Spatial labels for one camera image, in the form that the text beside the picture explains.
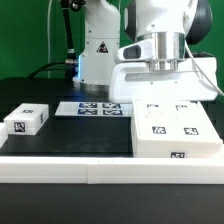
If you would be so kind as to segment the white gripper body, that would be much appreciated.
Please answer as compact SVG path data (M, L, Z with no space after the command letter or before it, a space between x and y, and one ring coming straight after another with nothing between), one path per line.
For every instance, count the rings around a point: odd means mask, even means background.
M109 100L131 103L142 100L212 101L217 90L202 77L190 58L176 71L151 71L146 62L118 64L111 76Z

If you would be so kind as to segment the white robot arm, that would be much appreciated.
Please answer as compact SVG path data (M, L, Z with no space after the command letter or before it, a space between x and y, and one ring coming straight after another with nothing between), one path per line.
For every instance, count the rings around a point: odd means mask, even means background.
M216 58L189 50L211 29L208 0L131 0L123 12L107 0L59 1L75 87L116 103L221 93Z

